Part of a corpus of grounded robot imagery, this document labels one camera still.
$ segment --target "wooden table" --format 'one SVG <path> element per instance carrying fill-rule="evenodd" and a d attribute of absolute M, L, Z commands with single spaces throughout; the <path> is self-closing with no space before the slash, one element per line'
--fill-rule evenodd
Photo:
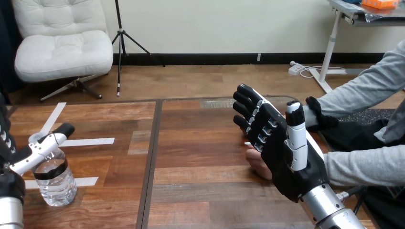
<path fill-rule="evenodd" d="M 289 97 L 269 100 L 281 112 Z M 75 177 L 99 177 L 79 187 L 74 202 L 52 208 L 28 190 L 28 229 L 313 228 L 302 208 L 258 178 L 245 161 L 246 139 L 232 122 L 231 99 L 180 99 L 67 105 L 71 139 L 115 137 L 112 145 L 64 147 Z M 11 133 L 23 145 L 54 106 L 18 107 Z M 322 150 L 326 146 L 315 135 Z M 32 179 L 30 173 L 25 179 Z M 353 208 L 355 198 L 347 206 Z M 374 228 L 363 208 L 363 224 Z"/>

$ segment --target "chair leg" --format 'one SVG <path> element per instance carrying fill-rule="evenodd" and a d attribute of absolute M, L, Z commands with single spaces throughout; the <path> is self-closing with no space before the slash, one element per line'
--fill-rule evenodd
<path fill-rule="evenodd" d="M 86 77 L 80 78 L 80 81 L 86 82 L 86 81 L 92 80 L 94 78 L 97 78 L 99 76 L 106 75 L 106 74 L 108 74 L 108 73 L 100 73 L 100 74 L 94 74 L 94 75 L 91 75 L 91 76 L 86 76 Z"/>
<path fill-rule="evenodd" d="M 42 99 L 41 99 L 41 102 L 43 102 L 45 99 L 48 99 L 48 98 L 50 98 L 50 97 L 52 97 L 52 96 L 54 96 L 54 95 L 56 95 L 56 94 L 58 94 L 58 93 L 61 93 L 61 92 L 65 91 L 65 90 L 67 90 L 67 89 L 69 89 L 69 88 L 72 88 L 72 87 L 80 88 L 80 89 L 82 89 L 83 91 L 86 91 L 86 92 L 88 92 L 89 94 L 93 95 L 95 98 L 97 98 L 97 99 L 102 99 L 103 97 L 102 97 L 100 94 L 97 94 L 97 93 L 95 93 L 94 91 L 92 91 L 92 90 L 91 90 L 87 85 L 85 85 L 83 82 L 92 80 L 92 79 L 94 79 L 94 78 L 97 78 L 97 77 L 102 76 L 102 75 L 105 75 L 105 74 L 108 74 L 108 72 L 107 72 L 107 73 L 94 74 L 94 75 L 90 75 L 90 76 L 86 76 L 86 77 L 82 77 L 82 78 L 78 78 L 78 79 L 76 79 L 76 80 L 73 80 L 71 83 L 65 85 L 65 86 L 62 87 L 61 89 L 59 89 L 59 90 L 57 90 L 57 91 L 55 91 L 55 92 L 53 92 L 53 93 L 51 93 L 51 94 L 45 96 L 44 98 L 42 98 Z"/>
<path fill-rule="evenodd" d="M 63 86 L 62 88 L 60 88 L 60 89 L 58 89 L 58 90 L 56 90 L 56 91 L 54 91 L 54 92 L 52 92 L 52 93 L 50 93 L 49 95 L 47 95 L 47 96 L 45 96 L 44 98 L 40 99 L 40 101 L 43 102 L 45 99 L 48 99 L 48 98 L 50 98 L 50 97 L 52 97 L 52 96 L 54 96 L 54 95 L 56 95 L 56 94 L 59 94 L 59 93 L 61 93 L 61 92 L 63 92 L 63 91 L 66 91 L 67 89 L 72 88 L 72 87 L 74 87 L 74 83 L 73 83 L 73 82 L 71 82 L 71 83 L 69 83 L 69 84 Z"/>
<path fill-rule="evenodd" d="M 86 84 L 84 84 L 80 79 L 75 80 L 75 87 L 82 89 L 83 91 L 91 94 L 97 99 L 102 99 L 103 96 L 100 94 L 97 94 L 95 91 L 91 90 Z"/>

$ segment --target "robotic hand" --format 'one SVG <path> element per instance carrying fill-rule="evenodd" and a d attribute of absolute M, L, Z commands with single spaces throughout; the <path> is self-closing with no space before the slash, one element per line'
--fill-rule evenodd
<path fill-rule="evenodd" d="M 6 112 L 0 114 L 0 229 L 22 229 L 22 205 L 25 182 L 22 175 L 45 159 L 75 130 L 68 123 L 62 124 L 36 144 L 16 150 L 9 134 L 10 122 Z"/>
<path fill-rule="evenodd" d="M 286 118 L 253 88 L 241 84 L 234 93 L 234 122 L 261 153 L 281 194 L 305 209 L 315 228 L 363 229 L 329 186 L 325 164 L 307 141 L 305 117 L 298 101 L 287 103 Z"/>

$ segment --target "tripod stand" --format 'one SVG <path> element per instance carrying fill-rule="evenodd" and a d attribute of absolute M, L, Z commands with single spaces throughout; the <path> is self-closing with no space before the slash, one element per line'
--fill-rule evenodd
<path fill-rule="evenodd" d="M 154 55 L 152 55 L 150 52 L 148 52 L 148 50 L 146 50 L 144 47 L 142 47 L 142 45 L 140 45 L 136 40 L 134 40 L 131 36 L 129 36 L 127 34 L 127 32 L 125 32 L 125 30 L 122 29 L 122 24 L 121 24 L 121 15 L 119 13 L 119 5 L 118 5 L 118 0 L 115 0 L 115 7 L 117 10 L 117 17 L 118 17 L 118 27 L 119 27 L 119 31 L 117 31 L 117 35 L 115 36 L 115 38 L 113 39 L 113 44 L 114 42 L 117 40 L 117 38 L 119 37 L 119 61 L 118 61 L 118 87 L 117 87 L 117 96 L 119 96 L 119 88 L 120 88 L 120 82 L 121 82 L 121 69 L 122 69 L 122 65 L 121 65 L 121 56 L 127 57 L 128 54 L 125 51 L 125 44 L 124 44 L 124 35 L 126 37 L 128 37 L 131 41 L 133 41 L 135 44 L 137 44 L 137 46 L 139 46 L 143 51 L 145 51 L 150 57 L 152 57 L 152 59 L 159 63 L 159 65 L 162 65 L 163 67 L 166 67 L 166 65 L 164 63 L 162 63 L 158 58 L 156 58 Z"/>

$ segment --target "plastic bottle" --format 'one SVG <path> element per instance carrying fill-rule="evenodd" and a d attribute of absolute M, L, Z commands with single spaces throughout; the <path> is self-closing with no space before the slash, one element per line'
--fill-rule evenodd
<path fill-rule="evenodd" d="M 44 133 L 33 134 L 30 144 L 35 144 Z M 64 152 L 56 148 L 41 163 L 32 168 L 35 180 L 45 202 L 54 207 L 70 204 L 77 192 L 75 179 Z"/>

